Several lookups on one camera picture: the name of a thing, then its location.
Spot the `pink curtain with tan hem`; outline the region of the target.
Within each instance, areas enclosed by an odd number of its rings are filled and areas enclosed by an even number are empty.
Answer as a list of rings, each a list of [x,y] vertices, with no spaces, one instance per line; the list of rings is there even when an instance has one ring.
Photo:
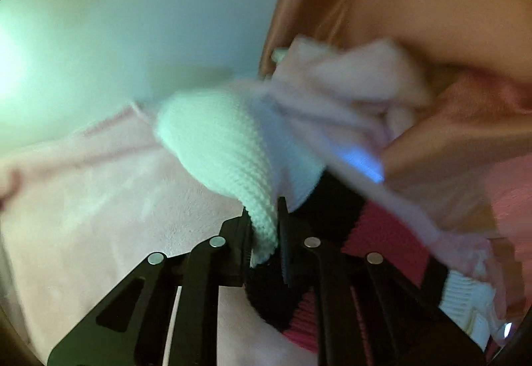
[[[531,304],[531,0],[278,0],[261,56],[305,35],[380,38],[427,68],[435,101],[384,151],[387,182],[441,227],[490,239],[506,307]]]

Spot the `white red black knit sweater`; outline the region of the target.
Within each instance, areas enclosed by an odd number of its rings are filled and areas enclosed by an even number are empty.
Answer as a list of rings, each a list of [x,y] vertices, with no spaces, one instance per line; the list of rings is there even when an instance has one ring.
[[[350,107],[286,84],[228,84],[170,96],[155,133],[194,179],[247,210],[253,265],[278,249],[279,199],[299,209],[331,170],[450,268],[439,305],[452,321],[474,340],[482,333],[501,339],[505,293],[488,241],[444,231],[384,182],[378,151],[394,137],[390,116],[405,112],[405,105],[385,102]]]

